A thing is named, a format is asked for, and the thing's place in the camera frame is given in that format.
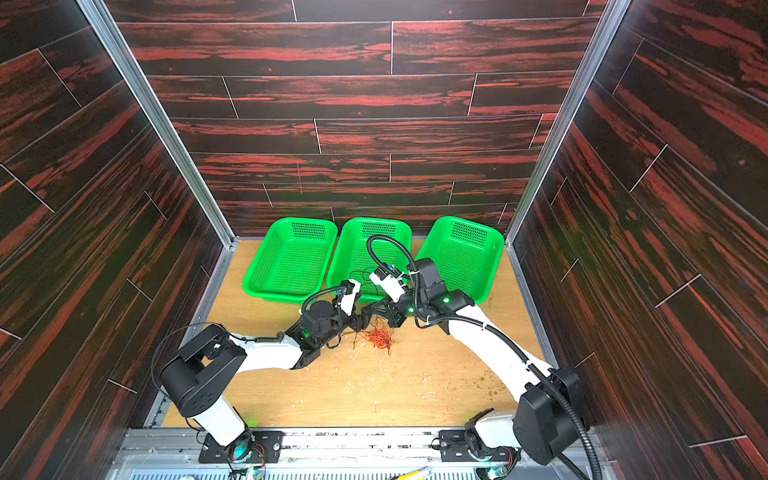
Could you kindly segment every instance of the yellow pencil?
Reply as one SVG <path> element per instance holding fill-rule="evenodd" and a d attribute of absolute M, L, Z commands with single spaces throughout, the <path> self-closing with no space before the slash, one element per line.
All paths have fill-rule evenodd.
<path fill-rule="evenodd" d="M 414 472 L 400 475 L 399 477 L 394 477 L 392 478 L 392 480 L 421 480 L 422 478 L 429 477 L 431 474 L 432 474 L 432 468 L 425 467 L 419 470 L 415 470 Z"/>

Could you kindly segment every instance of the red and black wood panel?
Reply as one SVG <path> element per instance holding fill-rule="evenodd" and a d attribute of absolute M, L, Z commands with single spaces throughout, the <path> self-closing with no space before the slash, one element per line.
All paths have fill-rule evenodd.
<path fill-rule="evenodd" d="M 624 24 L 707 73 L 768 101 L 768 51 L 762 2 L 643 0 Z"/>
<path fill-rule="evenodd" d="M 394 181 L 454 181 L 528 178 L 541 151 L 445 152 L 392 154 Z"/>
<path fill-rule="evenodd" d="M 585 0 L 293 0 L 299 22 L 478 20 L 484 18 L 579 17 Z"/>
<path fill-rule="evenodd" d="M 121 82 L 4 165 L 58 210 L 147 123 L 147 116 Z"/>
<path fill-rule="evenodd" d="M 554 121 L 557 117 L 558 114 L 543 114 L 541 116 L 538 121 L 538 126 L 536 127 L 536 133 L 531 140 L 531 144 L 528 146 L 529 148 L 544 147 L 544 142 L 549 138 L 549 132 L 552 130 Z"/>
<path fill-rule="evenodd" d="M 24 184 L 0 167 L 0 263 L 52 215 L 53 212 Z"/>
<path fill-rule="evenodd" d="M 35 462 L 30 462 L 28 457 L 25 461 L 23 457 L 38 454 L 43 442 L 54 443 L 55 439 L 46 435 L 45 430 L 53 429 L 55 424 L 52 419 L 65 416 L 62 399 L 57 398 L 57 395 L 64 398 L 77 397 L 78 394 L 72 389 L 85 388 L 89 381 L 105 379 L 114 368 L 114 361 L 121 349 L 115 353 L 108 346 L 103 348 L 105 355 L 110 353 L 114 357 L 112 360 L 102 359 L 103 362 L 94 361 L 94 357 L 98 356 L 95 352 L 102 351 L 102 346 L 112 336 L 121 336 L 122 341 L 128 341 L 133 333 L 132 327 L 143 315 L 143 309 L 146 309 L 147 303 L 144 301 L 147 299 L 142 296 L 140 304 L 143 309 L 138 309 L 129 319 L 125 319 L 124 332 L 119 328 L 123 320 L 120 313 L 116 313 L 116 318 L 108 315 L 101 326 L 99 320 L 127 283 L 133 265 L 146 253 L 150 245 L 147 238 L 153 231 L 158 231 L 163 222 L 160 211 L 150 199 L 146 195 L 140 197 L 106 236 L 94 255 L 71 277 L 61 294 L 48 304 L 45 313 L 36 319 L 37 322 L 19 347 L 0 367 L 0 378 L 4 379 L 0 419 L 6 425 L 2 440 L 2 452 L 5 454 L 0 457 L 5 463 L 0 468 L 0 475 L 21 478 L 23 475 L 12 473 L 31 467 L 41 468 L 41 465 L 30 465 Z M 133 290 L 127 294 L 132 304 L 139 291 L 130 284 L 126 288 Z M 118 306 L 118 312 L 124 310 L 127 310 L 126 306 Z M 68 372 L 71 372 L 71 379 L 68 378 Z M 71 383 L 69 390 L 62 392 L 58 387 L 67 388 L 67 381 Z M 51 413 L 50 418 L 41 420 L 46 416 L 43 411 L 41 417 L 44 406 L 55 412 Z M 42 425 L 35 425 L 33 420 L 36 419 L 40 419 Z M 29 439 L 28 443 L 24 442 L 25 438 Z M 58 463 L 53 462 L 52 452 L 49 453 L 46 457 L 51 461 L 51 467 L 57 468 Z"/>
<path fill-rule="evenodd" d="M 659 307 L 677 340 L 738 422 L 741 432 L 768 453 L 768 347 L 699 277 Z"/>
<path fill-rule="evenodd" d="M 123 79 L 90 27 L 41 47 L 40 52 L 80 105 L 91 103 Z"/>
<path fill-rule="evenodd" d="M 608 51 L 605 52 L 598 72 L 594 75 L 595 81 L 613 93 L 642 41 L 643 37 L 632 32 L 623 23 L 616 31 Z"/>
<path fill-rule="evenodd" d="M 659 316 L 656 303 L 644 294 L 636 280 L 639 276 L 614 252 L 613 238 L 601 231 L 571 185 L 564 185 L 553 208 L 598 298 L 614 319 L 616 336 L 623 339 L 624 345 L 608 343 L 606 349 L 626 349 L 637 359 L 642 377 L 653 386 L 662 405 L 658 414 L 670 416 L 687 445 L 739 435 L 738 425 Z M 671 362 L 676 368 L 668 368 Z M 627 398 L 630 400 L 640 402 L 641 397 Z"/>
<path fill-rule="evenodd" d="M 120 23 L 147 75 L 388 75 L 382 23 Z"/>
<path fill-rule="evenodd" d="M 162 168 L 151 130 L 139 134 L 66 208 L 0 266 L 0 326 L 25 336 Z M 45 282 L 39 281 L 45 275 Z"/>
<path fill-rule="evenodd" d="M 460 204 L 516 204 L 528 184 L 528 178 L 504 180 L 460 180 L 451 190 L 451 205 Z"/>
<path fill-rule="evenodd" d="M 318 120 L 323 153 L 412 153 L 529 148 L 538 115 Z"/>
<path fill-rule="evenodd" d="M 205 181 L 389 181 L 388 154 L 192 154 Z"/>
<path fill-rule="evenodd" d="M 461 217 L 490 227 L 507 227 L 505 207 L 514 212 L 513 205 L 415 205 L 404 207 L 334 207 L 333 218 L 341 228 L 347 220 L 355 217 L 391 218 L 406 222 L 416 235 L 429 233 L 432 225 L 440 217 Z"/>
<path fill-rule="evenodd" d="M 79 108 L 39 50 L 0 64 L 0 163 Z"/>
<path fill-rule="evenodd" d="M 0 12 L 0 64 L 88 26 L 88 20 L 75 0 L 3 2 Z"/>
<path fill-rule="evenodd" d="M 596 81 L 574 123 L 627 190 L 634 188 L 666 145 Z"/>
<path fill-rule="evenodd" d="M 761 480 L 768 478 L 768 462 L 747 437 L 728 442 L 710 443 L 690 450 L 702 463 L 707 463 L 713 478 Z"/>
<path fill-rule="evenodd" d="M 92 288 L 89 289 L 84 300 L 93 291 Z M 48 397 L 0 468 L 0 474 L 4 477 L 55 478 L 65 458 L 72 453 L 75 439 L 80 435 L 87 435 L 87 429 L 96 429 L 96 425 L 87 425 L 86 421 L 107 384 L 109 372 L 114 368 L 150 303 L 147 297 L 126 280 L 123 280 L 114 297 L 105 297 L 104 300 L 108 306 L 101 316 L 95 317 L 98 320 L 95 326 L 91 325 L 91 322 L 83 322 L 81 318 L 78 318 L 78 322 L 66 322 L 59 336 L 44 348 L 39 358 L 25 355 L 24 359 L 32 361 L 35 365 L 38 388 L 45 383 L 55 387 L 50 395 L 46 395 L 45 389 L 41 389 L 39 401 L 26 399 L 30 403 L 28 408 L 34 411 L 39 407 L 38 402 L 44 402 L 45 397 Z M 72 333 L 79 333 L 81 338 L 85 334 L 88 338 L 77 345 L 68 345 L 67 335 Z M 35 344 L 40 346 L 39 339 L 34 336 L 25 339 L 22 345 L 35 340 Z M 77 351 L 74 358 L 66 355 L 68 348 Z M 22 349 L 23 347 L 17 355 L 26 353 L 22 352 Z M 56 356 L 59 356 L 59 362 L 56 362 Z M 54 376 L 60 370 L 65 371 Z M 16 414 L 17 417 L 8 424 L 11 427 L 9 433 L 12 435 L 15 434 L 14 430 L 23 426 L 23 422 L 27 420 L 25 415 L 19 415 L 18 410 Z"/>
<path fill-rule="evenodd" d="M 575 70 L 596 18 L 394 22 L 392 73 Z"/>
<path fill-rule="evenodd" d="M 265 207 L 240 206 L 219 202 L 219 208 L 232 227 L 235 235 L 241 237 L 263 237 L 273 223 L 285 217 L 318 218 L 333 221 L 335 213 L 331 207 Z"/>
<path fill-rule="evenodd" d="M 225 78 L 240 118 L 466 116 L 475 76 Z"/>
<path fill-rule="evenodd" d="M 147 252 L 134 264 L 128 278 L 145 295 L 154 298 L 187 241 L 200 222 L 202 212 L 197 201 L 188 195 L 177 211 L 163 224 Z"/>
<path fill-rule="evenodd" d="M 768 228 L 669 149 L 632 195 L 768 343 Z"/>
<path fill-rule="evenodd" d="M 172 118 L 189 152 L 216 154 L 318 154 L 310 120 Z"/>
<path fill-rule="evenodd" d="M 557 113 L 575 71 L 479 74 L 470 115 Z"/>
<path fill-rule="evenodd" d="M 644 212 L 575 126 L 563 140 L 558 162 L 568 176 L 563 190 L 572 188 L 578 193 L 598 231 L 611 239 L 615 253 L 631 269 L 653 305 L 696 276 L 696 268 Z"/>
<path fill-rule="evenodd" d="M 128 419 L 139 400 L 135 393 L 104 382 L 101 394 L 52 478 L 104 478 L 125 440 Z"/>
<path fill-rule="evenodd" d="M 615 96 L 699 172 L 768 223 L 768 105 L 648 41 Z"/>
<path fill-rule="evenodd" d="M 451 188 L 451 182 L 267 184 L 266 193 L 276 207 L 391 207 L 447 205 Z"/>
<path fill-rule="evenodd" d="M 603 15 L 608 6 L 608 0 L 588 0 L 587 7 L 584 9 L 585 17 L 599 17 Z"/>
<path fill-rule="evenodd" d="M 105 0 L 116 22 L 293 22 L 290 0 L 136 2 Z"/>
<path fill-rule="evenodd" d="M 127 421 L 127 426 L 131 428 L 143 426 L 157 395 L 157 387 L 150 376 L 150 363 L 155 349 L 166 336 L 179 329 L 163 342 L 157 363 L 162 363 L 168 353 L 175 351 L 184 337 L 184 329 L 181 327 L 190 324 L 208 284 L 209 277 L 204 264 L 207 259 L 218 257 L 222 249 L 216 236 L 211 235 L 213 229 L 207 220 L 204 217 L 200 220 L 110 374 L 110 379 L 138 392 L 139 398 Z M 212 271 L 210 264 L 206 268 Z"/>
<path fill-rule="evenodd" d="M 160 173 L 147 185 L 147 195 L 167 219 L 173 219 L 178 207 L 192 194 L 187 181 L 181 176 L 167 152 L 161 154 Z"/>
<path fill-rule="evenodd" d="M 223 77 L 147 77 L 168 117 L 237 118 Z"/>

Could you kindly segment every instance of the aluminum frame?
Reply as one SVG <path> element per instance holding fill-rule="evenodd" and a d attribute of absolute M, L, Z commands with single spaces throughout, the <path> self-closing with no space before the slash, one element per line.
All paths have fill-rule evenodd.
<path fill-rule="evenodd" d="M 552 125 L 552 129 L 544 142 L 544 147 L 541 148 L 541 153 L 538 156 L 536 166 L 531 173 L 531 179 L 528 181 L 528 185 L 525 187 L 518 208 L 515 211 L 515 215 L 512 216 L 512 220 L 507 228 L 507 244 L 511 244 L 515 240 L 515 237 L 520 231 L 520 227 L 525 220 L 525 216 L 533 205 L 533 200 L 536 198 L 536 194 L 541 189 L 541 184 L 544 182 L 544 178 L 547 176 L 554 156 L 560 149 L 560 145 L 565 139 L 565 135 L 568 132 L 568 128 L 571 126 L 571 122 L 576 116 L 576 112 L 581 106 L 581 102 L 584 100 L 584 96 L 587 94 L 587 89 L 594 79 L 594 75 L 598 72 L 598 68 L 603 61 L 605 52 L 611 45 L 611 42 L 616 35 L 616 31 L 619 29 L 621 20 L 624 18 L 624 14 L 629 8 L 631 0 L 611 0 L 603 12 L 603 15 L 598 21 L 598 26 L 594 30 L 592 39 L 587 46 L 587 50 L 584 52 L 584 57 L 581 59 L 576 75 L 571 82 L 571 87 L 568 89 L 568 93 L 565 95 L 558 117 Z"/>
<path fill-rule="evenodd" d="M 103 0 L 76 0 L 80 9 L 85 14 L 88 22 L 93 27 L 110 58 L 117 66 L 125 80 L 125 84 L 136 97 L 136 101 L 149 118 L 152 128 L 165 145 L 168 154 L 173 159 L 181 172 L 181 176 L 187 182 L 192 194 L 197 198 L 208 220 L 213 225 L 216 235 L 221 243 L 228 247 L 235 239 L 235 234 L 227 223 L 227 219 L 221 213 L 208 186 L 203 181 L 200 172 L 197 171 L 192 157 L 190 157 L 179 134 L 170 122 L 170 118 L 160 105 L 157 95 L 149 85 L 146 75 L 139 67 L 131 48 L 125 41 L 118 25 L 114 22 L 111 13 Z"/>
<path fill-rule="evenodd" d="M 304 472 L 338 474 L 340 472 L 370 474 L 383 469 L 394 469 L 408 472 L 416 468 L 431 466 L 434 468 L 432 477 L 439 473 L 472 471 L 473 468 L 489 465 L 501 465 L 490 462 L 443 462 L 439 450 L 431 447 L 438 438 L 440 430 L 463 429 L 463 427 L 320 427 L 320 428 L 285 428 L 279 429 L 284 433 L 280 460 L 266 467 L 267 473 L 294 474 Z M 118 449 L 114 466 L 107 478 L 112 480 L 129 480 L 134 474 L 144 470 L 164 472 L 167 475 L 185 472 L 215 472 L 226 471 L 226 463 L 199 464 L 200 443 L 197 433 L 188 428 L 163 429 L 132 429 L 125 436 L 123 444 Z M 606 480 L 615 480 L 616 475 L 607 459 L 598 437 L 591 433 L 595 450 L 603 467 Z M 576 442 L 565 450 L 565 454 L 582 470 L 588 472 L 588 461 L 581 444 Z M 525 476 L 517 478 L 570 478 L 561 473 L 566 471 L 563 465 L 552 462 L 550 465 L 539 465 L 525 453 L 518 467 L 521 470 L 531 469 L 531 473 L 549 472 L 546 476 Z"/>

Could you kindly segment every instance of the perforated basket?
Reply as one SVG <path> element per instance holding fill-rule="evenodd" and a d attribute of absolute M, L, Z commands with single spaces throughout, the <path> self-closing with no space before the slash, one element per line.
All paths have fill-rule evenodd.
<path fill-rule="evenodd" d="M 333 254 L 326 284 L 328 286 L 339 285 L 342 280 L 353 278 L 360 282 L 361 302 L 375 302 L 384 297 L 384 290 L 371 283 L 369 275 L 376 268 L 366 249 L 368 237 L 371 235 L 387 235 L 402 243 L 411 250 L 412 231 L 407 223 L 398 220 L 385 220 L 381 218 L 359 217 L 353 218 L 344 224 L 341 230 L 336 252 Z M 376 256 L 389 265 L 396 266 L 399 270 L 405 270 L 408 265 L 406 256 L 391 243 L 384 240 L 373 242 L 373 251 Z"/>
<path fill-rule="evenodd" d="M 448 290 L 460 289 L 475 303 L 491 293 L 504 237 L 491 227 L 458 217 L 443 217 L 429 231 L 416 259 L 430 258 Z"/>
<path fill-rule="evenodd" d="M 266 233 L 243 290 L 271 302 L 302 303 L 323 285 L 339 229 L 328 220 L 283 218 Z"/>

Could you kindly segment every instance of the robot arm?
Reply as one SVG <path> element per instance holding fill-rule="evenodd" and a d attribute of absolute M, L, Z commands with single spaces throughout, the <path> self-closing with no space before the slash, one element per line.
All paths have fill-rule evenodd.
<path fill-rule="evenodd" d="M 311 300 L 337 291 L 333 302 Z M 354 312 L 360 297 L 355 280 L 324 290 L 304 303 L 301 317 L 275 337 L 238 336 L 221 325 L 210 325 L 179 348 L 161 369 L 160 379 L 184 418 L 192 418 L 222 445 L 232 462 L 250 456 L 248 425 L 223 397 L 223 391 L 240 372 L 257 369 L 302 369 L 320 355 L 320 349 L 347 327 L 365 329 Z M 210 360 L 205 365 L 204 359 Z"/>
<path fill-rule="evenodd" d="M 388 241 L 407 252 L 397 242 Z M 580 431 L 584 422 L 579 414 L 584 394 L 575 371 L 555 370 L 533 357 L 494 325 L 469 296 L 461 290 L 449 292 L 430 259 L 406 256 L 409 270 L 414 270 L 409 271 L 412 288 L 400 280 L 402 274 L 397 269 L 374 258 L 379 268 L 370 278 L 387 292 L 387 297 L 363 308 L 363 316 L 384 316 L 393 328 L 401 326 L 408 316 L 415 317 L 418 328 L 439 325 L 480 357 L 518 401 L 516 412 L 486 410 L 466 424 L 469 451 L 476 458 L 486 458 L 497 447 L 521 446 L 536 462 L 547 465 L 576 439 L 581 437 L 584 442 L 586 430 Z M 568 404 L 570 412 L 563 404 Z M 597 457 L 592 456 L 596 464 Z"/>

